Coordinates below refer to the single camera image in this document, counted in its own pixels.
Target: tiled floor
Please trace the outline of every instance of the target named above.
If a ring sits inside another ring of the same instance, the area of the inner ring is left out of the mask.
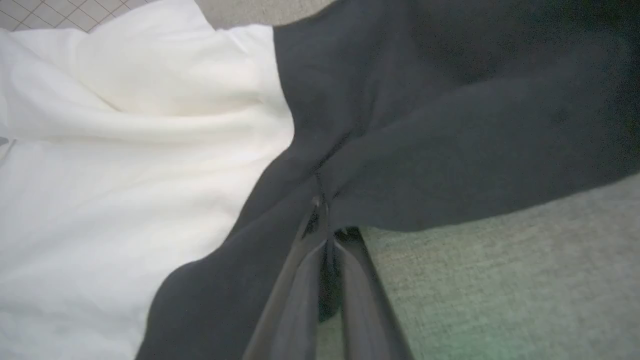
[[[0,28],[90,31],[153,0],[0,0]]]

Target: floor tile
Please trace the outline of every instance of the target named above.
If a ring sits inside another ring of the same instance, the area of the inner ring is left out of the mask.
[[[69,20],[85,31],[91,30],[98,23],[80,9],[72,12]]]
[[[78,25],[74,24],[71,20],[69,19],[64,19],[62,20],[62,22],[60,23],[60,25],[56,26],[57,29],[78,29],[80,31],[84,31],[83,29],[81,29]]]
[[[29,26],[31,29],[52,29],[53,26],[46,23],[41,18],[37,17],[34,14],[29,15],[25,21],[22,22],[26,26]]]
[[[62,16],[69,16],[76,9],[76,6],[68,0],[45,0],[44,3]]]
[[[127,5],[127,7],[129,7],[130,9],[135,9],[135,8],[139,8],[143,5],[146,5],[147,2],[145,0],[128,0],[125,5]]]
[[[102,21],[100,21],[101,24],[105,24],[111,20],[115,19],[115,17],[111,14],[107,15],[107,17],[105,17]]]
[[[18,25],[17,28],[15,28],[14,31],[23,31],[23,30],[31,30],[31,28],[29,26],[26,26],[25,24],[20,24]]]
[[[58,14],[56,10],[53,10],[51,6],[45,3],[40,4],[36,10],[33,10],[33,13],[53,26],[58,25],[64,19],[64,16]]]
[[[129,11],[130,9],[127,7],[127,5],[122,5],[121,7],[113,11],[113,16],[118,17],[120,15],[128,13]]]
[[[86,0],[84,4],[80,6],[80,10],[98,22],[109,15],[109,12],[105,10],[102,5],[96,3],[95,0]]]
[[[116,10],[122,2],[120,0],[96,0],[103,8],[107,9],[108,12],[113,12]]]
[[[16,3],[19,3],[23,8],[29,10],[29,11],[33,11],[36,10],[36,8],[38,7],[38,5],[40,5],[40,3],[42,1],[40,0],[15,0]]]
[[[18,21],[22,21],[29,16],[29,10],[13,0],[0,0],[0,12],[3,12]]]
[[[13,30],[20,22],[9,15],[0,12],[0,28]]]

